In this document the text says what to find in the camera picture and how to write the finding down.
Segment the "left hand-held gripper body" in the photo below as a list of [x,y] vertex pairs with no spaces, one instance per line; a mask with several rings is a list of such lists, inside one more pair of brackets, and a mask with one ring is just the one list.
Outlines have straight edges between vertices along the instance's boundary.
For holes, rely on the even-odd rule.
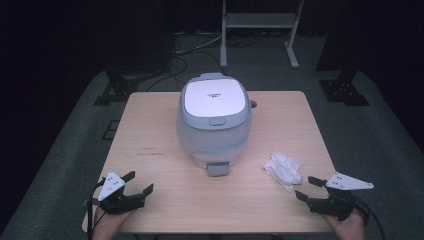
[[124,194],[126,183],[122,176],[110,171],[103,180],[102,189],[97,198],[99,207],[107,214],[119,215],[143,208],[145,198],[143,192],[131,196]]

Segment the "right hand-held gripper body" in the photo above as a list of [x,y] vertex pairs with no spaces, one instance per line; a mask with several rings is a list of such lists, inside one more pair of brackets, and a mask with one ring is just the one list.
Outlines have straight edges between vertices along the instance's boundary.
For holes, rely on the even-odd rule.
[[369,220],[369,207],[363,200],[355,196],[353,191],[373,189],[373,183],[339,172],[336,172],[329,180],[325,181],[326,183],[323,187],[327,190],[327,198],[309,197],[306,204],[311,212],[336,216],[339,221],[344,221],[356,209],[363,215],[365,221]]

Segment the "white tissue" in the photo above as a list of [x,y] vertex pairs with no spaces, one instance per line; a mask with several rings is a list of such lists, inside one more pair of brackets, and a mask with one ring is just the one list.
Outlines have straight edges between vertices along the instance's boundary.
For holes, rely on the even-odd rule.
[[303,176],[299,173],[302,164],[285,154],[274,151],[270,160],[264,165],[265,171],[270,174],[287,192],[293,192],[296,185],[301,185]]

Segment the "white grey pedal bin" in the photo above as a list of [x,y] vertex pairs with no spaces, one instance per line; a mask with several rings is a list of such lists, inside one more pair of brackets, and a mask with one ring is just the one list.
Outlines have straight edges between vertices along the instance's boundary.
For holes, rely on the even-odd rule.
[[221,73],[204,73],[181,90],[176,131],[181,147],[212,177],[225,176],[250,134],[251,101],[243,85]]

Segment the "person's left hand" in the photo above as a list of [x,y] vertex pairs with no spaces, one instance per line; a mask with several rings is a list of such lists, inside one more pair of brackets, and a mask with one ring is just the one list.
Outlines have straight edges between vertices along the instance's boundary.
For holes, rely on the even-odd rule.
[[112,240],[132,214],[133,211],[119,215],[107,214],[103,209],[97,208],[94,215],[96,226],[93,228],[92,240]]

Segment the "person's right hand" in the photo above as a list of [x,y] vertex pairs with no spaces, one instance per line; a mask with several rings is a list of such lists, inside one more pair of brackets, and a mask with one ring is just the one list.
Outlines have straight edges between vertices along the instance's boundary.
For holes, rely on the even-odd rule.
[[358,210],[354,210],[344,221],[339,221],[332,215],[322,214],[321,217],[329,224],[339,240],[366,240],[363,216]]

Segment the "dark floor socket box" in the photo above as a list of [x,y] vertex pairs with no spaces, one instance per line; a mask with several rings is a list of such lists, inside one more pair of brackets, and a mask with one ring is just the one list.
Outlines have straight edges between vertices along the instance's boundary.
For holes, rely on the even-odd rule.
[[119,127],[119,120],[111,120],[102,135],[103,140],[113,140]]

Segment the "black stand base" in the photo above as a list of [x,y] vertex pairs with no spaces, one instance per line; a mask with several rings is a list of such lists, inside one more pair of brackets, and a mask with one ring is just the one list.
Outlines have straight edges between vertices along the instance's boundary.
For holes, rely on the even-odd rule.
[[353,85],[356,70],[342,70],[336,79],[321,79],[319,84],[329,102],[342,102],[346,106],[368,106],[367,99]]
[[108,78],[103,93],[96,97],[94,106],[108,106],[112,102],[126,102],[141,82],[156,78],[163,70],[106,70]]

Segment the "white metal stand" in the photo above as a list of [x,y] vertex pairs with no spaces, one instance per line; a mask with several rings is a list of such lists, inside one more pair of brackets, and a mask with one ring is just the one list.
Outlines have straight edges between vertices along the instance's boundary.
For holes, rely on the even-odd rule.
[[301,19],[305,0],[299,0],[293,13],[233,13],[227,11],[227,0],[222,0],[220,66],[227,66],[227,31],[229,29],[289,29],[290,36],[284,47],[291,64],[299,67],[293,44]]

